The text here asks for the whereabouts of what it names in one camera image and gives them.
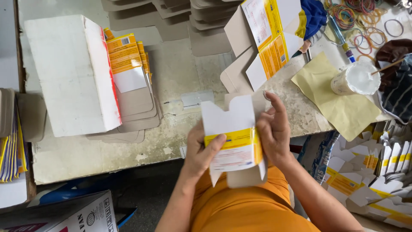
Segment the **wooden stick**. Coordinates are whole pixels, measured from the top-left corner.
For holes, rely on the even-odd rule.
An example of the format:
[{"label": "wooden stick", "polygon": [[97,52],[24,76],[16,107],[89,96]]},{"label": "wooden stick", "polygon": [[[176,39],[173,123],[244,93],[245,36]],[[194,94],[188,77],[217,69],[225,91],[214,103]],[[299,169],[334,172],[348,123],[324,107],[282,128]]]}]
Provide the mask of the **wooden stick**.
[{"label": "wooden stick", "polygon": [[402,62],[403,60],[405,60],[405,58],[402,58],[402,59],[400,59],[400,60],[398,60],[398,61],[396,61],[396,62],[394,62],[394,63],[391,63],[390,65],[388,65],[388,66],[384,67],[383,69],[379,69],[378,71],[373,72],[373,73],[371,73],[370,75],[371,75],[371,76],[372,76],[372,75],[375,75],[375,74],[377,74],[377,73],[381,72],[382,70],[385,70],[385,69],[387,69],[387,68],[389,68],[389,67],[394,66],[394,65],[395,65],[395,64],[397,64],[397,63]]}]

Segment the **hand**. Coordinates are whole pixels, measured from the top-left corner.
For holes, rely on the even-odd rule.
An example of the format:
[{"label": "hand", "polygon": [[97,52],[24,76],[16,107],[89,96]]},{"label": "hand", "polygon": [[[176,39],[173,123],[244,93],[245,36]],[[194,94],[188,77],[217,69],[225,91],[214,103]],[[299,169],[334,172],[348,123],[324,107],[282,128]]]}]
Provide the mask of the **hand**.
[{"label": "hand", "polygon": [[263,150],[269,160],[278,166],[290,154],[290,127],[285,105],[276,94],[263,92],[272,103],[272,108],[261,113],[256,123],[262,141]]},{"label": "hand", "polygon": [[204,147],[205,132],[200,120],[187,136],[187,153],[182,171],[190,178],[200,178],[209,168],[210,162],[226,142],[226,135],[220,134]]}]

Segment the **yellow paper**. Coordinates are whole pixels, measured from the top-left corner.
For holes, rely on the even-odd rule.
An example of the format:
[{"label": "yellow paper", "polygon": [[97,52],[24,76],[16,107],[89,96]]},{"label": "yellow paper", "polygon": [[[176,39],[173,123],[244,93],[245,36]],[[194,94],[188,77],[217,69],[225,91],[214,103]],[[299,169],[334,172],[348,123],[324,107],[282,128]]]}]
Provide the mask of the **yellow paper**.
[{"label": "yellow paper", "polygon": [[292,81],[315,103],[336,130],[347,141],[352,141],[375,121],[381,110],[363,95],[335,94],[330,82],[338,73],[322,52],[305,65]]}]

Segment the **pen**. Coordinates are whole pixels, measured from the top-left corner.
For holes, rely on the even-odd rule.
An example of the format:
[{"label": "pen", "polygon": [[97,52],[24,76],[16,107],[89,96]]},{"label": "pen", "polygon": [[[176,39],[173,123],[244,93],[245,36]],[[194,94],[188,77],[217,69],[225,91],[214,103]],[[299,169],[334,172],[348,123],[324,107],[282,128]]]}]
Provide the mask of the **pen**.
[{"label": "pen", "polygon": [[355,58],[353,56],[353,53],[349,49],[349,45],[346,43],[345,38],[343,37],[342,33],[340,32],[339,27],[337,26],[335,19],[333,18],[332,15],[329,15],[329,19],[330,19],[330,24],[331,24],[333,30],[335,31],[336,36],[338,37],[338,39],[340,40],[340,42],[342,44],[342,48],[345,51],[346,56],[351,61],[351,63],[354,63]]}]

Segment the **blue fabric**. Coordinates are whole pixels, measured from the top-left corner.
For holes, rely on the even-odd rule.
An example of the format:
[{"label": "blue fabric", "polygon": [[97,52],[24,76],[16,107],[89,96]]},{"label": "blue fabric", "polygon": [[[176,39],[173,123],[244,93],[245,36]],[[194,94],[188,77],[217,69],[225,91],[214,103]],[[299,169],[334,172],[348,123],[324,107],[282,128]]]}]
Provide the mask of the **blue fabric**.
[{"label": "blue fabric", "polygon": [[307,40],[326,25],[326,11],[318,0],[300,0],[300,5],[306,15],[306,32],[303,40]]}]

